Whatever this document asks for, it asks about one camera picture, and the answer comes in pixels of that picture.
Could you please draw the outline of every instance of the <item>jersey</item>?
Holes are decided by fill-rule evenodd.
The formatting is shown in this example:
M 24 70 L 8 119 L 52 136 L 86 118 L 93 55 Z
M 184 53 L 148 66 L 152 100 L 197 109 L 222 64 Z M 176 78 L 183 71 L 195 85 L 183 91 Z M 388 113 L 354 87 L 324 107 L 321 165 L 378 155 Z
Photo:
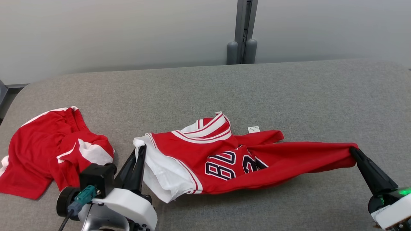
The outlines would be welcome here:
M 113 161 L 107 137 L 92 133 L 78 108 L 45 112 L 12 136 L 2 159 L 0 192 L 38 199 L 54 179 L 59 190 L 79 187 L 79 174 L 91 163 Z
M 134 138 L 147 146 L 143 180 L 168 203 L 187 194 L 220 194 L 282 184 L 300 174 L 352 167 L 354 143 L 283 142 L 280 131 L 235 136 L 221 112 L 182 130 Z

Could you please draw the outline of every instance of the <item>metal bracket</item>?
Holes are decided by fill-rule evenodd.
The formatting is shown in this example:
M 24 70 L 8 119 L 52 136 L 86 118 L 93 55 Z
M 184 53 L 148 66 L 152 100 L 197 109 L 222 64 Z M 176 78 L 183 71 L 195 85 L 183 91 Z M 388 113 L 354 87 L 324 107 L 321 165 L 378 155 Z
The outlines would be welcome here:
M 237 19 L 236 34 L 234 41 L 237 43 L 237 54 L 235 64 L 254 63 L 257 41 L 251 40 L 254 30 L 254 22 L 257 12 L 258 0 L 238 0 L 237 1 Z M 234 45 L 227 46 L 227 64 L 234 55 L 233 51 L 229 53 L 229 46 L 233 49 Z

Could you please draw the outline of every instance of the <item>gray padded table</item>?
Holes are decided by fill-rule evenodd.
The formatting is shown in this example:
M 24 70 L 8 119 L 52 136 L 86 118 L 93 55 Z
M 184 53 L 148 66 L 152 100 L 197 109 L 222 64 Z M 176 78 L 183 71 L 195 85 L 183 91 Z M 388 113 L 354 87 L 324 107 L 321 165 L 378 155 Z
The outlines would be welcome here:
M 181 129 L 223 111 L 234 134 L 279 129 L 284 141 L 356 142 L 397 184 L 410 186 L 411 80 L 378 60 L 330 60 L 72 74 L 24 88 L 0 126 L 0 157 L 14 132 L 52 109 L 77 106 L 106 135 L 121 167 L 132 139 Z M 144 187 L 144 192 L 151 193 Z M 38 201 L 0 194 L 0 230 L 55 231 L 55 183 Z M 371 194 L 356 167 L 301 175 L 274 188 L 153 194 L 157 230 L 370 230 Z M 65 230 L 80 230 L 69 221 Z

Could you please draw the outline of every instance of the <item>white stripe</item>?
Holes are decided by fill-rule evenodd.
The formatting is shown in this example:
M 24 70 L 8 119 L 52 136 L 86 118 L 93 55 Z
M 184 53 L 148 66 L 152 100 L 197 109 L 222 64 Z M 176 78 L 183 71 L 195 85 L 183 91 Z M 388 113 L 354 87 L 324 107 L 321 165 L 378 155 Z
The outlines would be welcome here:
M 224 117 L 224 123 L 225 122 L 228 122 L 229 123 L 229 127 L 228 127 L 228 129 L 227 130 L 225 130 L 224 132 L 222 132 L 222 133 L 220 133 L 220 134 L 217 134 L 217 135 L 215 135 L 215 136 L 213 136 L 213 137 L 208 137 L 208 138 L 195 138 L 194 136 L 190 136 L 190 137 L 188 137 L 187 135 L 185 135 L 183 132 L 181 132 L 181 131 L 179 131 L 179 130 L 174 130 L 174 131 L 171 131 L 171 133 L 173 133 L 174 135 L 176 135 L 176 134 L 178 134 L 178 135 L 176 135 L 177 137 L 186 137 L 186 138 L 188 138 L 188 139 L 191 139 L 191 140 L 196 140 L 196 141 L 206 141 L 206 140 L 210 140 L 210 141 L 218 141 L 218 140 L 220 140 L 220 139 L 216 139 L 217 137 L 219 137 L 219 136 L 221 136 L 222 134 L 226 134 L 227 132 L 231 132 L 231 123 L 230 123 L 230 120 L 225 116 L 225 115 L 223 115 L 222 117 Z
M 264 164 L 265 167 L 268 168 L 268 165 L 266 165 L 262 160 L 260 160 L 259 158 L 256 157 L 256 160 L 258 160 L 260 163 Z
M 171 133 L 173 133 L 176 137 L 178 137 L 178 138 L 180 138 L 184 141 L 190 142 L 190 143 L 213 143 L 213 142 L 220 141 L 220 140 L 226 140 L 226 139 L 231 137 L 231 132 L 229 132 L 224 136 L 221 136 L 221 137 L 215 138 L 215 139 L 211 139 L 211 140 L 204 140 L 204 139 L 195 139 L 194 140 L 194 139 L 189 139 L 185 136 L 182 136 L 180 133 L 175 132 L 175 131 L 172 131 Z
M 71 106 L 71 108 L 74 109 L 75 111 L 78 110 L 78 108 L 77 108 L 76 106 Z M 69 108 L 68 108 L 68 107 L 64 107 L 64 108 L 54 109 L 54 110 L 51 110 L 51 111 L 65 111 L 65 110 L 67 110 L 67 109 L 69 109 Z M 49 113 L 49 112 L 51 112 L 51 111 L 46 111 L 46 112 L 44 112 L 44 113 L 42 113 L 42 114 L 34 117 L 33 119 L 27 121 L 27 122 L 26 122 L 25 124 L 23 124 L 22 126 L 33 122 L 34 120 L 38 119 L 40 116 L 46 115 L 47 113 Z
M 213 133 L 215 130 L 219 129 L 225 122 L 226 122 L 226 119 L 225 119 L 224 115 L 222 115 L 222 116 L 217 115 L 216 117 L 214 117 L 213 120 L 211 120 L 205 126 L 205 128 L 204 127 L 201 128 L 203 130 L 193 131 L 193 132 L 186 132 L 186 133 L 183 133 L 183 134 L 187 137 L 193 137 L 193 138 L 207 136 L 207 135 Z
M 72 148 L 70 151 L 65 152 L 65 153 L 57 156 L 57 157 L 56 157 L 56 158 L 57 158 L 57 162 L 58 162 L 59 164 L 63 163 L 64 160 L 60 159 L 60 157 L 63 157 L 63 156 L 65 156 L 65 155 L 68 155 L 68 154 L 72 153 L 75 147 L 76 147 L 76 143 L 74 143 L 74 146 L 73 146 L 73 148 Z
M 1 160 L 2 167 L 0 168 L 0 177 L 3 175 L 4 171 L 6 171 L 7 166 L 9 165 L 9 156 L 5 156 Z
M 146 135 L 148 135 L 148 137 L 150 138 L 151 142 L 153 143 L 155 149 L 158 150 L 157 144 L 155 143 L 154 137 L 152 136 L 151 133 L 146 133 Z
M 197 191 L 194 194 L 200 194 L 203 191 L 203 185 L 201 184 L 200 180 L 197 178 L 197 176 L 193 173 L 193 171 L 191 171 L 191 169 L 187 165 L 185 165 L 180 160 L 177 160 L 177 161 L 180 162 L 191 173 L 192 177 L 194 177 L 194 180 L 197 182 Z

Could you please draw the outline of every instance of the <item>white label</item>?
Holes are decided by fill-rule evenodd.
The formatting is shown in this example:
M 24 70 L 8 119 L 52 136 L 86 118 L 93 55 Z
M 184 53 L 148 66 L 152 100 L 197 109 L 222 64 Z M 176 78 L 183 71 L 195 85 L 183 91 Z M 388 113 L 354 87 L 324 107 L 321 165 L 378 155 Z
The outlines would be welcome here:
M 248 133 L 259 132 L 260 128 L 258 126 L 248 127 Z
M 377 216 L 377 214 L 381 213 L 382 211 L 384 211 L 385 209 L 387 209 L 390 205 L 385 206 L 384 208 L 380 208 L 377 211 L 371 213 L 372 218 L 374 219 L 375 222 L 377 222 L 375 220 L 375 217 Z

